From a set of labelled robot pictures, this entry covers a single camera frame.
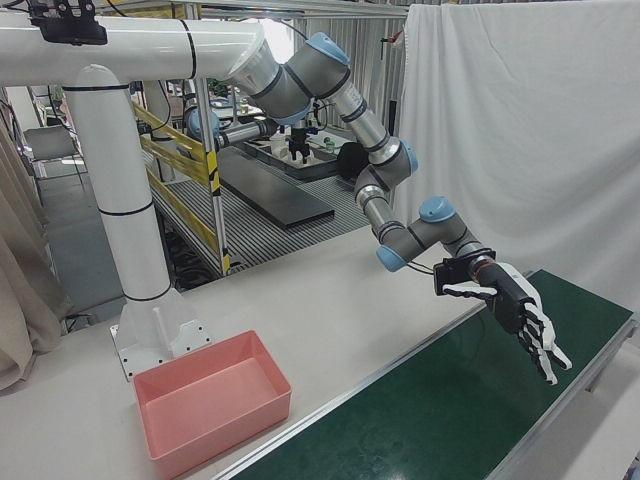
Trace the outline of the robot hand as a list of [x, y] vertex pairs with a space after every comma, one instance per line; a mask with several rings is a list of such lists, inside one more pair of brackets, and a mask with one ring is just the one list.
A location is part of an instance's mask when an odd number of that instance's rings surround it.
[[556, 344], [554, 325], [544, 313], [539, 292], [513, 265], [487, 259], [470, 281], [445, 283], [442, 293], [483, 300], [503, 329], [517, 337], [546, 383], [558, 383], [554, 365], [572, 368], [571, 360]]

